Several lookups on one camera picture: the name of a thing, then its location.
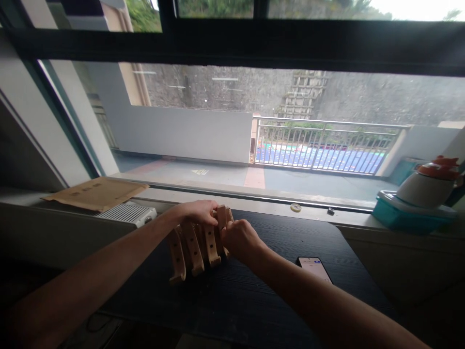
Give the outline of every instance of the phone screen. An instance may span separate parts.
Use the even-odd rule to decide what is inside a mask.
[[[328,273],[326,273],[325,268],[323,267],[323,263],[319,258],[311,257],[311,258],[299,258],[300,265],[302,269],[308,270],[313,275],[316,275],[322,278],[325,281],[328,281],[332,284],[331,279],[329,278]]]

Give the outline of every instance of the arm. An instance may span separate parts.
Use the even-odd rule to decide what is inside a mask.
[[[56,348],[126,282],[182,220],[217,225],[210,216],[216,207],[217,203],[209,200],[177,205],[40,287],[9,312],[12,339],[22,347]]]
[[[331,348],[428,348],[398,323],[292,262],[260,240],[249,222],[229,222],[223,245],[290,305]]]

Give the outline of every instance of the teal container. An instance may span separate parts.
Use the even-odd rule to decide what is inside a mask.
[[[386,228],[414,235],[427,235],[451,223],[457,212],[447,206],[424,209],[410,206],[395,197],[393,191],[380,191],[372,215]]]
[[[389,183],[400,186],[417,168],[429,161],[417,158],[402,158],[397,164],[394,171],[387,178]]]

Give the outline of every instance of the wooden toy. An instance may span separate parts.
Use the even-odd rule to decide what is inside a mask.
[[[221,205],[211,214],[218,221],[217,226],[186,221],[167,236],[174,268],[172,285],[184,281],[187,270],[197,276],[205,271],[204,262],[214,268],[221,264],[221,255],[229,257],[229,251],[221,243],[220,231],[227,222],[234,221],[231,209]]]

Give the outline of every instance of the forearm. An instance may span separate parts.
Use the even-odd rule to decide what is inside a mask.
[[[330,347],[427,348],[396,322],[268,248],[246,264]]]
[[[11,327],[27,347],[54,348],[110,298],[183,219],[172,209],[79,262],[11,311]]]

